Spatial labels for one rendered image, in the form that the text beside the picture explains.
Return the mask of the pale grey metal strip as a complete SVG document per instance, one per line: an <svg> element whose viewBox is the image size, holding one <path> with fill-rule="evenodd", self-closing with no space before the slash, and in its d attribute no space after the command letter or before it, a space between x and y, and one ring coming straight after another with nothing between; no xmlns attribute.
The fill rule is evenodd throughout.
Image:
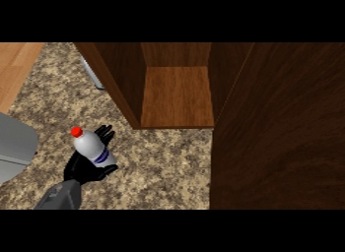
<svg viewBox="0 0 345 252"><path fill-rule="evenodd" d="M90 77L90 80L93 81L93 84L95 84L96 89L98 89L98 90L104 90L105 87L104 87L104 85L102 85L102 83L101 83L101 80L99 80L99 78L98 78L98 76L96 76L96 74L95 74L95 72L93 72L93 70L92 70L92 68L90 68L90 65L89 65L89 63L87 63L87 61L86 61L83 55L80 56L80 60L81 60L81 65L83 65L83 67L84 67L86 73L87 73L87 75L89 75L89 77Z"/></svg>

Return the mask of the dark wooden cabinet door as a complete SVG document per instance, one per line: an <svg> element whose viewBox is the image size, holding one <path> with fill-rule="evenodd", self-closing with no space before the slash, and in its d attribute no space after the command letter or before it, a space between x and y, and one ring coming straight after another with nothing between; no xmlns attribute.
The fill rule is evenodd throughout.
<svg viewBox="0 0 345 252"><path fill-rule="evenodd" d="M345 42L253 44L213 131L210 206L345 210Z"/></svg>

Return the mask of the open wooden cabinet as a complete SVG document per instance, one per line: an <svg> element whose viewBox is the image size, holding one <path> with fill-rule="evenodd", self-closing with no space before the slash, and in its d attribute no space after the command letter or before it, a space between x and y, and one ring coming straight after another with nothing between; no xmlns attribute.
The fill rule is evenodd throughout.
<svg viewBox="0 0 345 252"><path fill-rule="evenodd" d="M79 42L135 129L216 126L250 54L246 42Z"/></svg>

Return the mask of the white bottle with red cap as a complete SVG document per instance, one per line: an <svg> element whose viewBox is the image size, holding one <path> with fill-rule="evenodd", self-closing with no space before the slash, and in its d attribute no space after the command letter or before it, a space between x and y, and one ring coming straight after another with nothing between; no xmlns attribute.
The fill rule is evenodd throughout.
<svg viewBox="0 0 345 252"><path fill-rule="evenodd" d="M107 167L117 163L116 157L102 143L96 133L83 130L79 126L71 128L70 131L74 137L76 151L81 156L89 158L96 167Z"/></svg>

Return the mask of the grey appliance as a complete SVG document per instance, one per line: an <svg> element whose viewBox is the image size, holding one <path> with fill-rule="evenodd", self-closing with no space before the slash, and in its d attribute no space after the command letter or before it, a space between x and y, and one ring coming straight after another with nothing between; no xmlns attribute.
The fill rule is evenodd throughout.
<svg viewBox="0 0 345 252"><path fill-rule="evenodd" d="M0 183L31 164L39 149L36 129L0 112Z"/></svg>

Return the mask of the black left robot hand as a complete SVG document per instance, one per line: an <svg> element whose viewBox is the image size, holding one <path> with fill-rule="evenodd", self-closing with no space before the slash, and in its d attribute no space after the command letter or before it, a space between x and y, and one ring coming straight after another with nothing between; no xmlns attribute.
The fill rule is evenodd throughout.
<svg viewBox="0 0 345 252"><path fill-rule="evenodd" d="M102 125L93 133L98 134L105 146L110 146L111 140L116 136L113 126ZM96 167L84 156L74 151L64 169L64 180L77 180L80 184L92 181L101 181L118 169L118 165L108 165L107 167Z"/></svg>

